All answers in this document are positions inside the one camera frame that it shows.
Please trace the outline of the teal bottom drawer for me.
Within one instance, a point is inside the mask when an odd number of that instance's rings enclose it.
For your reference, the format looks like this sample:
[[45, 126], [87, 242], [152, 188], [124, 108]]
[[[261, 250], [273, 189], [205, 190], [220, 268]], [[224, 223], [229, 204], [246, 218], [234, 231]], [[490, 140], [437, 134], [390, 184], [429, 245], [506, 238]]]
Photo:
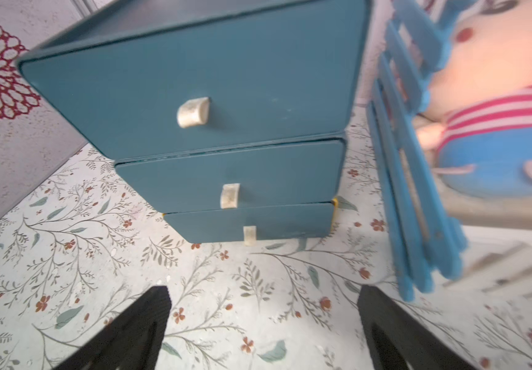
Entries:
[[244, 240], [244, 228], [255, 227], [259, 241], [327, 236], [332, 228], [332, 202], [164, 214], [164, 220], [191, 244]]

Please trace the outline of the teal drawer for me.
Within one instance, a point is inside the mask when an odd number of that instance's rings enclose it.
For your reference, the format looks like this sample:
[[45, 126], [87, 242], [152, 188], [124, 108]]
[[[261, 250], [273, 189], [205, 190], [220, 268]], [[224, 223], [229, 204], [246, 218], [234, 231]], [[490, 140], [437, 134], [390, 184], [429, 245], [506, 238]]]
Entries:
[[369, 1], [117, 1], [17, 60], [111, 160], [349, 122]]
[[255, 227], [259, 241], [327, 236], [332, 228], [332, 202], [164, 214], [164, 220], [191, 244], [244, 240], [244, 228]]
[[221, 207], [227, 184], [238, 184], [238, 206], [326, 202], [338, 190], [346, 141], [340, 138], [119, 163], [117, 174], [156, 211]]

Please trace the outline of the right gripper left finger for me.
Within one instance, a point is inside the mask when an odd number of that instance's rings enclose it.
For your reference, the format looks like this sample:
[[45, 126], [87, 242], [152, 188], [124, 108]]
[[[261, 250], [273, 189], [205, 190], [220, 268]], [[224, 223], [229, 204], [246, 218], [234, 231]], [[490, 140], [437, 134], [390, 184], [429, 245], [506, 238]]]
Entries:
[[170, 317], [164, 285], [149, 288], [58, 369], [154, 369]]

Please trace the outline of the teal top drawer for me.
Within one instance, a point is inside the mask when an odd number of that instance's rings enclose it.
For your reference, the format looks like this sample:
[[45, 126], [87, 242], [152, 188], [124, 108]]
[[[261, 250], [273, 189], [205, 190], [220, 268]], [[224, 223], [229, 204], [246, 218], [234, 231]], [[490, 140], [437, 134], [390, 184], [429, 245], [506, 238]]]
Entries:
[[369, 1], [117, 1], [17, 60], [111, 160], [349, 122]]

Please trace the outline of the teal three-drawer cabinet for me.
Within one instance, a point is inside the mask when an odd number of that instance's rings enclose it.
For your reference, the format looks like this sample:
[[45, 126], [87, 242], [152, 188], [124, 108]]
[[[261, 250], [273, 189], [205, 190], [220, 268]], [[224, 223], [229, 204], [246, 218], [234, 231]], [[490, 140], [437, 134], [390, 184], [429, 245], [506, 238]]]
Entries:
[[190, 243], [327, 236], [369, 1], [115, 1], [22, 77]]

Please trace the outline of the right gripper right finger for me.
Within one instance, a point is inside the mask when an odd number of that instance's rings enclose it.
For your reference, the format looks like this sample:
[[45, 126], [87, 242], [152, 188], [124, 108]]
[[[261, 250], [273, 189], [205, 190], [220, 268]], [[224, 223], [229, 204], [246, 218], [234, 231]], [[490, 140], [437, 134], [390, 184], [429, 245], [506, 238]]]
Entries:
[[364, 285], [358, 312], [375, 369], [472, 369], [379, 288]]

